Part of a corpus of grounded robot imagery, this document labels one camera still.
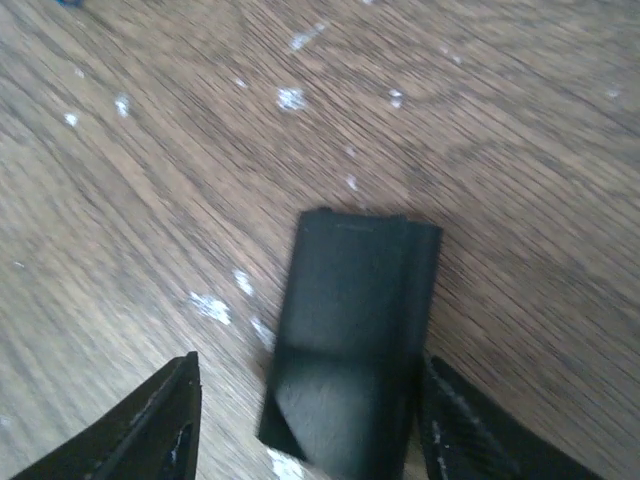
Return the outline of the blue battery near centre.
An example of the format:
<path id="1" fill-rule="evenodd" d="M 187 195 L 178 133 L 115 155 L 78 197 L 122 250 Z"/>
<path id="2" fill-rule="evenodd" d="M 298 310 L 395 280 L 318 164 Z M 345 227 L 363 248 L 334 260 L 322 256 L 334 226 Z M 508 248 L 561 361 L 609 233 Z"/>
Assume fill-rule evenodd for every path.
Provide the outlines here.
<path id="1" fill-rule="evenodd" d="M 61 5 L 64 6 L 70 6 L 70 7 L 81 7 L 84 3 L 84 0 L 57 0 L 57 2 Z"/>

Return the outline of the black battery cover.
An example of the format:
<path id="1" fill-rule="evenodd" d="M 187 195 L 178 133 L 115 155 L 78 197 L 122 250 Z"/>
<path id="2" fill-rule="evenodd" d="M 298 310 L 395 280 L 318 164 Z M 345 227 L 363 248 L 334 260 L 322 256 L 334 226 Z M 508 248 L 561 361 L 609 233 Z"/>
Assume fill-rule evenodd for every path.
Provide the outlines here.
<path id="1" fill-rule="evenodd" d="M 333 479 L 404 470 L 442 231 L 303 212 L 258 437 Z"/>

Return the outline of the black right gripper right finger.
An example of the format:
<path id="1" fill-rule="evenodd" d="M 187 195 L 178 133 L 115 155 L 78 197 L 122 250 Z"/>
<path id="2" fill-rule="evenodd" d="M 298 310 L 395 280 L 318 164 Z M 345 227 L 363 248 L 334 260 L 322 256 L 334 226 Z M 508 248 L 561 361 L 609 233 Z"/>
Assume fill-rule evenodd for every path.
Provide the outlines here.
<path id="1" fill-rule="evenodd" d="M 424 359 L 417 418 L 430 479 L 602 478 L 526 428 L 437 356 Z"/>

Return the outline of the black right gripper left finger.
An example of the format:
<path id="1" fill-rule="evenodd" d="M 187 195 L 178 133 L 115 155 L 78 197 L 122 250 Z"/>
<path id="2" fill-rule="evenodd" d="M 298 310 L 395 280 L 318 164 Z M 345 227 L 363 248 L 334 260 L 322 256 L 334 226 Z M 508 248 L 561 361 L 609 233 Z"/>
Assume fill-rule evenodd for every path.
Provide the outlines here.
<path id="1" fill-rule="evenodd" d="M 201 412 L 198 354 L 192 351 L 171 359 L 13 479 L 193 479 Z"/>

